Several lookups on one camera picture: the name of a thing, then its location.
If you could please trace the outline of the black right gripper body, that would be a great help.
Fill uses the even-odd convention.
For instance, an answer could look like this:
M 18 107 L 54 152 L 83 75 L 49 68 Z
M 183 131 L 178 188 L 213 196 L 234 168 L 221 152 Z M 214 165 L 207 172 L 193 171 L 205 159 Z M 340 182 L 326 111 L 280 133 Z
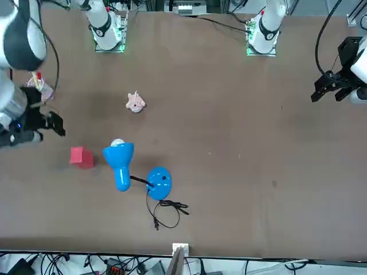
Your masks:
M 9 131 L 47 129 L 46 116 L 40 112 L 41 92 L 34 87 L 17 88 L 9 103 Z

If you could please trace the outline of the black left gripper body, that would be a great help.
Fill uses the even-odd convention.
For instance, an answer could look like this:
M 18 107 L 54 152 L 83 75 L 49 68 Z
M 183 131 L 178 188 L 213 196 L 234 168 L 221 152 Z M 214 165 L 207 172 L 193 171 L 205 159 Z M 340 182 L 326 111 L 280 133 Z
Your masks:
M 346 37 L 339 45 L 338 53 L 342 68 L 331 75 L 334 78 L 330 82 L 332 89 L 356 87 L 362 84 L 362 81 L 350 69 L 357 58 L 361 41 L 362 37 Z

